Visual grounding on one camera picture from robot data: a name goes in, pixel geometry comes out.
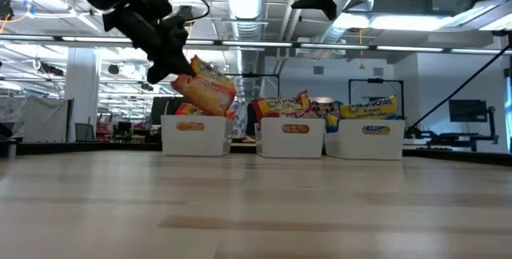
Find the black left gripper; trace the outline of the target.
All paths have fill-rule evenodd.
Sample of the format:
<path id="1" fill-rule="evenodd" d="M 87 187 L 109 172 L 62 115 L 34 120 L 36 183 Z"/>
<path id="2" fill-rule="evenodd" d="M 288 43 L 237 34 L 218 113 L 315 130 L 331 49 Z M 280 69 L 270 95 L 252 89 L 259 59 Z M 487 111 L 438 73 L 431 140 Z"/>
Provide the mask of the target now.
<path id="1" fill-rule="evenodd" d="M 159 83 L 169 74 L 195 75 L 182 50 L 188 38 L 183 17 L 177 15 L 150 22 L 129 8 L 120 8 L 104 14 L 102 19 L 105 31 L 119 30 L 135 49 L 146 52 L 154 63 L 146 75 L 150 84 Z"/>

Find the red roast beef ramen packet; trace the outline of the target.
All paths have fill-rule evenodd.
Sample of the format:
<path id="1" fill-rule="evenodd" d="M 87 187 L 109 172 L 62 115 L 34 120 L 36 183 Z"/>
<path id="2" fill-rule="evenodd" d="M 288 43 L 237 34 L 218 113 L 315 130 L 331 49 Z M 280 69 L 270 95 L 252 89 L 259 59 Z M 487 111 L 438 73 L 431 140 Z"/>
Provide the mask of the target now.
<path id="1" fill-rule="evenodd" d="M 309 131 L 310 131 L 310 127 L 308 125 L 285 124 L 282 126 L 283 133 L 305 134 L 305 133 L 309 133 Z"/>
<path id="2" fill-rule="evenodd" d="M 306 90 L 292 98 L 257 98 L 251 105 L 259 121 L 263 118 L 302 118 L 310 111 Z"/>

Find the blue soy sauce ramen packet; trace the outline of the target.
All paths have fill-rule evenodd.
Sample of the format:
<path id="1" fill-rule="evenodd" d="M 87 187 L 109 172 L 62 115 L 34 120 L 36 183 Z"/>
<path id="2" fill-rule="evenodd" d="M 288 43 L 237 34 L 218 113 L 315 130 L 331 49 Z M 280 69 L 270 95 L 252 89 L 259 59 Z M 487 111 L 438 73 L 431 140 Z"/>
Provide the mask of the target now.
<path id="1" fill-rule="evenodd" d="M 362 133 L 370 136 L 388 135 L 390 133 L 389 126 L 364 126 Z"/>
<path id="2" fill-rule="evenodd" d="M 391 120 L 396 118 L 397 98 L 391 96 L 367 103 L 340 106 L 342 119 Z"/>
<path id="3" fill-rule="evenodd" d="M 336 133 L 338 132 L 340 117 L 334 114 L 327 114 L 326 119 L 326 132 Z"/>

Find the black computer monitor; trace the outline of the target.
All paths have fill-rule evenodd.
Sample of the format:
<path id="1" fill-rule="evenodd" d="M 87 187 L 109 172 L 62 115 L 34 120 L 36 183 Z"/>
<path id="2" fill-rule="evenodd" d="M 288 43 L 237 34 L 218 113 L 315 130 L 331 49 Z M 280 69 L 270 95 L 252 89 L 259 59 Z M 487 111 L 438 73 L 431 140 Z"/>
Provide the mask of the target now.
<path id="1" fill-rule="evenodd" d="M 153 125 L 159 126 L 161 124 L 161 116 L 166 113 L 168 103 L 172 97 L 155 97 L 151 107 L 151 121 Z"/>

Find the long horizontal light bar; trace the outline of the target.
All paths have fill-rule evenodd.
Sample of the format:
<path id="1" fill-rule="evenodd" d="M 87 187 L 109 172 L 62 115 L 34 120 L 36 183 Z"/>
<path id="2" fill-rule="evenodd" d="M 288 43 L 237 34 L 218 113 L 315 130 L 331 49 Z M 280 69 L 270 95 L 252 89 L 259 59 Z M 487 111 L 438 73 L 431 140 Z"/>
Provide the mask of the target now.
<path id="1" fill-rule="evenodd" d="M 29 34 L 0 34 L 0 42 L 14 42 L 16 44 L 45 44 L 51 46 L 101 46 L 101 47 L 132 47 L 128 38 L 114 37 L 84 37 L 84 36 L 47 36 Z M 465 55 L 503 55 L 512 56 L 512 49 L 471 49 L 448 47 L 421 47 L 421 46 L 378 46 L 361 44 L 326 44 L 307 42 L 252 42 L 237 40 L 208 40 L 189 39 L 185 47 L 208 49 L 210 47 L 246 47 L 246 48 L 276 48 L 276 49 L 305 49 L 305 50 L 361 50 L 399 53 L 425 53 L 425 54 L 465 54 Z"/>

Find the white plastic bin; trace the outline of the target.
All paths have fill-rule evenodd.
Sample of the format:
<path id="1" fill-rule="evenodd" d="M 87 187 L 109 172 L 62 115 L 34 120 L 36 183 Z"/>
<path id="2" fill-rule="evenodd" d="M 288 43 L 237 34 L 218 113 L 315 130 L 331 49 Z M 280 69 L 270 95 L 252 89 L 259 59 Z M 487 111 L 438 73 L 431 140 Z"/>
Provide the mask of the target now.
<path id="1" fill-rule="evenodd" d="M 179 131 L 178 122 L 202 122 L 203 131 Z M 162 153 L 166 156 L 221 157 L 230 152 L 233 125 L 224 117 L 162 115 Z"/>
<path id="2" fill-rule="evenodd" d="M 285 124 L 308 125 L 309 133 L 283 133 Z M 263 118 L 256 131 L 256 152 L 272 158 L 320 158 L 325 121 L 311 118 Z"/>
<path id="3" fill-rule="evenodd" d="M 389 126 L 390 133 L 365 135 L 364 126 Z M 339 122 L 338 132 L 325 133 L 326 154 L 351 160 L 400 161 L 404 132 L 403 120 L 344 119 Z"/>

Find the white building column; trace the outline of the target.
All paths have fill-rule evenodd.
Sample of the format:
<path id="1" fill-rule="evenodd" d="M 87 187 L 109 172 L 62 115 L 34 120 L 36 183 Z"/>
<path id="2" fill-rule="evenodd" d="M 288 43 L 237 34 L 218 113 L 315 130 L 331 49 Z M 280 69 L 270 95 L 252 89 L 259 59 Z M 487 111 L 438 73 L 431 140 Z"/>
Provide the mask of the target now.
<path id="1" fill-rule="evenodd" d="M 73 123 L 96 126 L 101 67 L 102 60 L 97 49 L 68 49 L 65 98 L 73 100 Z"/>

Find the black office chair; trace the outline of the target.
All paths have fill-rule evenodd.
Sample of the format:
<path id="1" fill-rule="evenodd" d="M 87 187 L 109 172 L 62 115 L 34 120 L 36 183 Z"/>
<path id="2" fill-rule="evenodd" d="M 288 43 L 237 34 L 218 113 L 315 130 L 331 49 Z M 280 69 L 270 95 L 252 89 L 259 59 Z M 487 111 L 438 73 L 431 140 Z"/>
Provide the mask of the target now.
<path id="1" fill-rule="evenodd" d="M 94 127 L 87 123 L 75 123 L 75 141 L 92 142 L 95 141 Z"/>

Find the dark dotted fabric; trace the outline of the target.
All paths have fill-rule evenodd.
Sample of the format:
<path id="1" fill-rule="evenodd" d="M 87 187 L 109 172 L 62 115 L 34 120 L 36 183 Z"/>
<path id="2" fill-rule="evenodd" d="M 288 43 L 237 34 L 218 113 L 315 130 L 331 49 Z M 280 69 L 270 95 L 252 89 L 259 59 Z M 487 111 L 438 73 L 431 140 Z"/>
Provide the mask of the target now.
<path id="1" fill-rule="evenodd" d="M 326 118 L 327 115 L 332 115 L 340 118 L 340 101 L 335 101 L 333 98 L 316 97 L 310 99 L 310 109 L 319 118 Z"/>

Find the grey fabric partition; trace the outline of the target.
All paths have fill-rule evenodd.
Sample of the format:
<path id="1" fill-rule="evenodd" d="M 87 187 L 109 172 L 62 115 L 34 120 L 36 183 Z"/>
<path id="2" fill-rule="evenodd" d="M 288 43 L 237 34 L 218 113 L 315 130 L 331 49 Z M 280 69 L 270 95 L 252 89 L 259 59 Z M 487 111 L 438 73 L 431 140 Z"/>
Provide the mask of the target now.
<path id="1" fill-rule="evenodd" d="M 12 126 L 65 126 L 68 101 L 58 98 L 0 98 L 0 123 Z"/>

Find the dark screen on stand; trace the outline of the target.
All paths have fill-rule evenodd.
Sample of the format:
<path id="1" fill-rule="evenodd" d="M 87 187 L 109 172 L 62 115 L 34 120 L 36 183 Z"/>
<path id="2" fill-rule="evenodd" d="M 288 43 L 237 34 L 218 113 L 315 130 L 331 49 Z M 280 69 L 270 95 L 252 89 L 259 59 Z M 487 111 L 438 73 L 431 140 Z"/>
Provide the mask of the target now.
<path id="1" fill-rule="evenodd" d="M 488 113 L 485 100 L 449 100 L 451 122 L 487 122 Z"/>

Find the black workstation table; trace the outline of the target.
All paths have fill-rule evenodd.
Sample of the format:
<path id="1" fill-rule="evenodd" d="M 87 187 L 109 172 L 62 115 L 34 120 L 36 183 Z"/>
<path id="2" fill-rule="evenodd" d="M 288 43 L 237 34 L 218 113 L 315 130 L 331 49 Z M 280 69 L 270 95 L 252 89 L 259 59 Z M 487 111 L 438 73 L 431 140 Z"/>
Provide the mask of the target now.
<path id="1" fill-rule="evenodd" d="M 487 107 L 489 135 L 480 133 L 435 133 L 434 131 L 420 130 L 417 127 L 409 127 L 405 131 L 405 138 L 427 139 L 426 149 L 434 149 L 434 145 L 436 145 L 469 148 L 471 152 L 477 152 L 478 141 L 491 141 L 493 145 L 498 144 L 499 136 L 496 133 L 494 112 L 495 108 L 493 106 Z"/>

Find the grey rectangular ceiling duct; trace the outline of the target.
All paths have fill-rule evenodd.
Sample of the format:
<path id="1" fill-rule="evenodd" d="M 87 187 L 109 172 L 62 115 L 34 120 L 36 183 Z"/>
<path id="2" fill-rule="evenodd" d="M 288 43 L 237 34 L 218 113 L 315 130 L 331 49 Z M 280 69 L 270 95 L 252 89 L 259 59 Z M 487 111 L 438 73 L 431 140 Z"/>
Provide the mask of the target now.
<path id="1" fill-rule="evenodd" d="M 457 0 L 349 0 L 343 11 L 365 16 L 371 29 L 407 31 L 435 31 L 457 12 Z"/>

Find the black gantry frame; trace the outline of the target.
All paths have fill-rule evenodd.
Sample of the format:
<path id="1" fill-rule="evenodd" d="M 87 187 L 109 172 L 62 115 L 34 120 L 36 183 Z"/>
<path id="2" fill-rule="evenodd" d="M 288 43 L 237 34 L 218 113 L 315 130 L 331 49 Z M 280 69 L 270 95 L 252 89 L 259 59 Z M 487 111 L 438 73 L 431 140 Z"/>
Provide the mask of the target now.
<path id="1" fill-rule="evenodd" d="M 397 98 L 397 118 L 405 119 L 405 84 L 402 80 L 384 78 L 350 79 L 348 81 L 348 102 L 366 103 L 380 98 Z"/>

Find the black table edge frame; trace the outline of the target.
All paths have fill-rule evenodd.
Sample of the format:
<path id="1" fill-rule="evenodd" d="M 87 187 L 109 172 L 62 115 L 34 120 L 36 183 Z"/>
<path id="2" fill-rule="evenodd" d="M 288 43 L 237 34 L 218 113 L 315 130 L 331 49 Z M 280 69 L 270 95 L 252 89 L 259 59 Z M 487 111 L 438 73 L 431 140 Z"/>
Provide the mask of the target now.
<path id="1" fill-rule="evenodd" d="M 105 150 L 161 151 L 159 144 L 75 142 L 75 143 L 18 143 L 17 155 L 73 153 Z M 512 154 L 449 151 L 444 149 L 404 149 L 403 157 L 422 157 L 435 160 L 462 161 L 512 168 Z M 7 157 L 6 141 L 0 141 L 0 157 Z"/>

